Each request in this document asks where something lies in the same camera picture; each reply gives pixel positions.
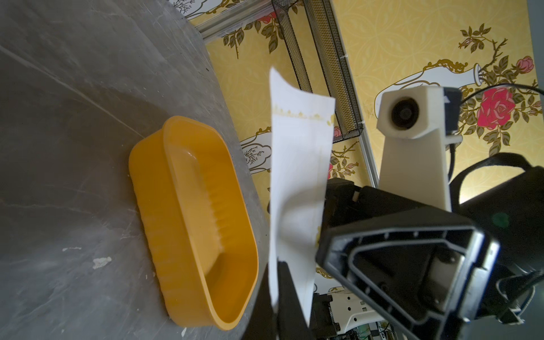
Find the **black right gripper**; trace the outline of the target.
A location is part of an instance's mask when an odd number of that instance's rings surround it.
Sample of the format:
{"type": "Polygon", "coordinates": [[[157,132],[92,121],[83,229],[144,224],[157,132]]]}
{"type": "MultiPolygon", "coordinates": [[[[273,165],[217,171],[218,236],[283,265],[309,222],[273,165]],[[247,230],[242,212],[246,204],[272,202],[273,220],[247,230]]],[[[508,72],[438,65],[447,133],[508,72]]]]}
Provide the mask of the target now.
{"type": "Polygon", "coordinates": [[[543,187],[517,177],[450,212],[335,178],[316,261],[409,339],[520,323],[543,281],[543,187]]]}

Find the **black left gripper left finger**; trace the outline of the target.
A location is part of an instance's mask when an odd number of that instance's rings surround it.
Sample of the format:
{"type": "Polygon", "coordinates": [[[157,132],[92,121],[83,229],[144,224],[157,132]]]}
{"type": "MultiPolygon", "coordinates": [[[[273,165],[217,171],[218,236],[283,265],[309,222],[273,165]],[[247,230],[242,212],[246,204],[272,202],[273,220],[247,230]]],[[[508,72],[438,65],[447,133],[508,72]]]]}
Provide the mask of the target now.
{"type": "Polygon", "coordinates": [[[277,337],[276,327],[276,314],[269,291],[269,268],[266,267],[242,340],[274,340],[277,337]]]}

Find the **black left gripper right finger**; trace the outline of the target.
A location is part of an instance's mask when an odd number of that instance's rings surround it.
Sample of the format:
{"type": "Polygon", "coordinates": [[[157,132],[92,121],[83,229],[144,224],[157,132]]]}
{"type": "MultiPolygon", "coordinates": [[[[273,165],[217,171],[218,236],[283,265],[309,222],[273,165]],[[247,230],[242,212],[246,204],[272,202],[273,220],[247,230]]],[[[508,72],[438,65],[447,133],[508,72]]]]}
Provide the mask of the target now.
{"type": "Polygon", "coordinates": [[[286,262],[278,262],[279,301],[277,335],[281,340],[315,339],[306,323],[296,288],[286,262]]]}

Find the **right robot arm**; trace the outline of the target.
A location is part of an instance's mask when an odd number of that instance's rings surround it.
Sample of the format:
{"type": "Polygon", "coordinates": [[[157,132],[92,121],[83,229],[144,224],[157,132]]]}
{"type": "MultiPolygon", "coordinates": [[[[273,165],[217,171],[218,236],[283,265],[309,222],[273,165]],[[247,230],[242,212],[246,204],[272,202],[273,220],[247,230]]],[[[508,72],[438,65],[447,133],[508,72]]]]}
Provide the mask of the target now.
{"type": "Polygon", "coordinates": [[[410,339],[462,339],[474,320],[522,324],[543,281],[543,168],[499,153],[440,208],[328,181],[316,262],[410,339]]]}

